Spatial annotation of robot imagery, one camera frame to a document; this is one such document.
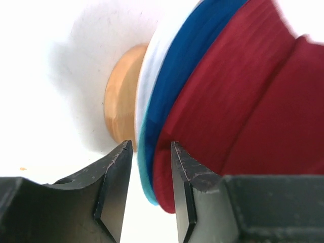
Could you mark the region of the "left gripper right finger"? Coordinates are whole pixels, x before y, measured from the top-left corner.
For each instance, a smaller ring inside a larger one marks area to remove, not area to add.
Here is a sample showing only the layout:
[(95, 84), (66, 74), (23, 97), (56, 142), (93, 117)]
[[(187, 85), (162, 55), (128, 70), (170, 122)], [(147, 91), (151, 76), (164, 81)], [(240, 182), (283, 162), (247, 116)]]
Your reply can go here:
[(171, 144), (179, 242), (238, 242), (239, 229), (225, 181), (178, 143)]

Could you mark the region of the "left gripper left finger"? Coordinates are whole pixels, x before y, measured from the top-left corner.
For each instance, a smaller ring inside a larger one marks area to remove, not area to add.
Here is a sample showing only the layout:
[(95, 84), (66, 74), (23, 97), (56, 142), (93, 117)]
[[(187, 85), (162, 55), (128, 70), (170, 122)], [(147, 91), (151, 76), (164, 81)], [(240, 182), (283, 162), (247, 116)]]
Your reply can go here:
[(87, 224), (105, 234), (108, 242), (119, 242), (122, 232), (133, 147), (123, 141), (109, 154), (54, 184), (46, 184), (54, 195), (54, 204), (63, 210), (68, 227), (80, 226), (73, 239), (88, 239), (93, 234)]

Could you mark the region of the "teal bucket hat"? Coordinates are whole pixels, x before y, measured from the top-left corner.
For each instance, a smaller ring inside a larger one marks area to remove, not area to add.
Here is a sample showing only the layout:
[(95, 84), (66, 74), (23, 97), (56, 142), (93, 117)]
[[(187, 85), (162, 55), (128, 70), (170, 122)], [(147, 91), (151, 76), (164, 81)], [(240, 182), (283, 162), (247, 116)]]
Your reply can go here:
[(137, 138), (137, 164), (138, 164), (138, 170), (140, 175), (140, 181), (142, 190), (144, 192), (145, 197), (147, 200), (154, 206), (158, 205), (158, 202), (156, 200), (155, 194), (153, 192), (150, 180), (149, 180), (149, 174), (147, 171), (147, 165), (145, 160), (145, 148), (144, 148), (144, 132), (142, 131), (142, 120), (136, 119), (135, 120), (135, 128), (136, 128), (136, 138)]

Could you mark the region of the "dark red hat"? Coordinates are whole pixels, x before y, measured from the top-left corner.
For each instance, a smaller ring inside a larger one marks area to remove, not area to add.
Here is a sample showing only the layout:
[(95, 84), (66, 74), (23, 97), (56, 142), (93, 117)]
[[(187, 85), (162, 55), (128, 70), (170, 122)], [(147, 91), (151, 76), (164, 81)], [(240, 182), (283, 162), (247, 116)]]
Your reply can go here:
[(248, 1), (175, 102), (154, 153), (159, 205), (175, 212), (171, 143), (219, 175), (323, 173), (323, 45), (294, 37), (273, 1)]

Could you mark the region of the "white bucket hat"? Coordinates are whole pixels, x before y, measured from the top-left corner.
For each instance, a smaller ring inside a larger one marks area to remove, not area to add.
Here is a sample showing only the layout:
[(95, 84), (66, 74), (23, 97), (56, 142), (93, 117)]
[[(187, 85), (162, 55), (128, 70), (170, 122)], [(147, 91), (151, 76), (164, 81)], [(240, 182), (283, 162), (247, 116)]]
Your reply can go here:
[(136, 92), (134, 124), (137, 143), (147, 105), (168, 49), (183, 23), (197, 5), (199, 5), (199, 1), (175, 1), (164, 18), (159, 21), (149, 42), (140, 69)]

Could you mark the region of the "blue hat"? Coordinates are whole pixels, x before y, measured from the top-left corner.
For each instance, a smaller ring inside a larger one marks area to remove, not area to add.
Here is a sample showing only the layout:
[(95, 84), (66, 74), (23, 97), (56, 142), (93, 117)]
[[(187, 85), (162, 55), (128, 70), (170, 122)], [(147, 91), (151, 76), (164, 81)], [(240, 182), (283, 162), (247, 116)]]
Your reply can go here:
[(177, 97), (210, 45), (244, 4), (245, 1), (203, 1), (172, 41), (143, 121), (145, 160), (151, 186), (154, 150)]

